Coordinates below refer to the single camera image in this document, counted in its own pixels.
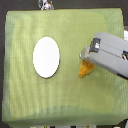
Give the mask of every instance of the white plate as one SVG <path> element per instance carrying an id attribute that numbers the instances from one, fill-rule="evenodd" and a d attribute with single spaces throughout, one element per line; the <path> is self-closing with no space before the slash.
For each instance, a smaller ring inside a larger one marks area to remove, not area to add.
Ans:
<path id="1" fill-rule="evenodd" d="M 56 42 L 50 37 L 41 38 L 33 52 L 36 72 L 43 78 L 49 78 L 56 72 L 59 61 L 60 53 Z"/>

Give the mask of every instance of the green cloth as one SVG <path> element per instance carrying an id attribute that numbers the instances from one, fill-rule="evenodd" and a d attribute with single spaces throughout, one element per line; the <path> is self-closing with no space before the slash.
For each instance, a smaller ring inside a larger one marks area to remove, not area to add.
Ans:
<path id="1" fill-rule="evenodd" d="M 105 125 L 128 117 L 126 80 L 100 67 L 84 78 L 78 76 L 79 53 L 96 32 L 123 38 L 120 9 L 11 11 L 5 30 L 5 123 Z M 33 66 L 34 47 L 45 36 L 53 38 L 60 50 L 59 68 L 49 79 L 41 78 Z"/>

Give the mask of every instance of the yellow object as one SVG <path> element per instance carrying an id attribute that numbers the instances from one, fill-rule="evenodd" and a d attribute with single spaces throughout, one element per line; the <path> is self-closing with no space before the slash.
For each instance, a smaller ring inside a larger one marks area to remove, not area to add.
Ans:
<path id="1" fill-rule="evenodd" d="M 84 77 L 85 75 L 89 74 L 91 71 L 94 70 L 94 65 L 90 61 L 82 61 L 80 65 L 79 76 Z"/>

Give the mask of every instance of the table surface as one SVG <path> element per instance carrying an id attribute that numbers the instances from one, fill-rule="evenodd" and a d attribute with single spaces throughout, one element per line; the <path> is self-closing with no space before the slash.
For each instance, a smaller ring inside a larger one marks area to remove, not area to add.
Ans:
<path id="1" fill-rule="evenodd" d="M 38 10 L 37 3 L 38 0 L 0 0 L 0 120 L 2 120 L 6 13 L 10 10 Z M 124 26 L 128 26 L 128 0 L 53 0 L 53 5 L 55 9 L 121 8 Z M 0 127 L 9 128 L 2 122 Z"/>

